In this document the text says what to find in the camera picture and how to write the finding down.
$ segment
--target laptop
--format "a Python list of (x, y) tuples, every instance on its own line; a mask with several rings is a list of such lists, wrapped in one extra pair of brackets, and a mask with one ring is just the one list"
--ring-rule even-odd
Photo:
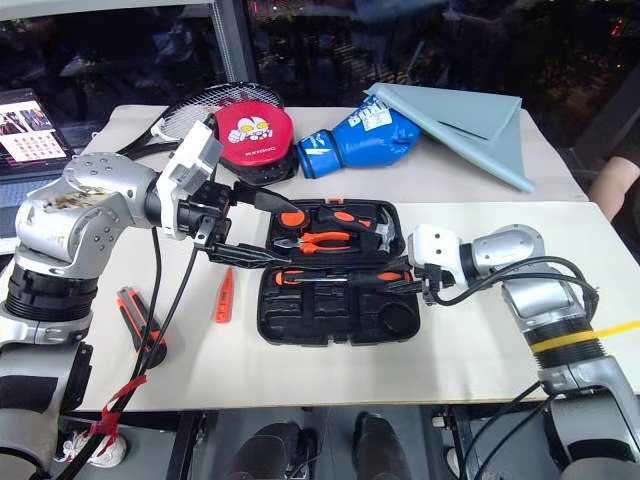
[(0, 92), (0, 255), (13, 253), (27, 193), (60, 177), (73, 150), (30, 88)]

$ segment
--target boxing glove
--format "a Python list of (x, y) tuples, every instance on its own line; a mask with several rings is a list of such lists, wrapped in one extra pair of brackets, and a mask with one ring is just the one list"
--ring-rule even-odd
[(319, 178), (344, 167), (391, 165), (419, 136), (420, 127), (371, 96), (332, 131), (300, 140), (297, 150), (305, 177)]

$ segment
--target racket strings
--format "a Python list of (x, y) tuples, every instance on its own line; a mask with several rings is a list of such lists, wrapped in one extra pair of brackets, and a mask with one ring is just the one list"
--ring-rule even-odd
[(190, 98), (176, 107), (160, 126), (162, 133), (176, 140), (183, 139), (196, 121), (204, 121), (210, 113), (216, 113), (234, 103), (261, 101), (282, 107), (280, 97), (261, 87), (229, 86), (213, 87)]

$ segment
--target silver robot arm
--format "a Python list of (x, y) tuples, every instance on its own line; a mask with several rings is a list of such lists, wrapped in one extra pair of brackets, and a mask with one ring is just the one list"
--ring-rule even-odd
[[(526, 225), (509, 225), (462, 243), (454, 232), (420, 225), (409, 236), (409, 261), (423, 275), (427, 304), (446, 304), (438, 292), (467, 287), (516, 262), (545, 255), (542, 236)], [(514, 274), (560, 274), (549, 263), (518, 268)], [(530, 346), (591, 331), (590, 312), (566, 281), (543, 278), (502, 282), (502, 296)], [(618, 362), (597, 339), (534, 353), (538, 376), (551, 403), (555, 433), (564, 451), (561, 466), (610, 456), (640, 463), (640, 405)]]
[(59, 413), (82, 403), (92, 347), (81, 340), (98, 277), (125, 228), (157, 226), (169, 238), (190, 236), (214, 262), (246, 268), (288, 262), (258, 247), (224, 243), (227, 212), (236, 202), (276, 213), (298, 209), (264, 189), (214, 183), (222, 145), (206, 123), (194, 125), (160, 176), (115, 153), (82, 155), (20, 207), (20, 244), (0, 303), (2, 478), (46, 478)]

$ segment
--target laptop screen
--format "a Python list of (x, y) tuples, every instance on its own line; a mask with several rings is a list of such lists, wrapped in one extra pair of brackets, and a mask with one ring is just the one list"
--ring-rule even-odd
[(33, 90), (0, 92), (0, 180), (55, 173), (71, 155)]

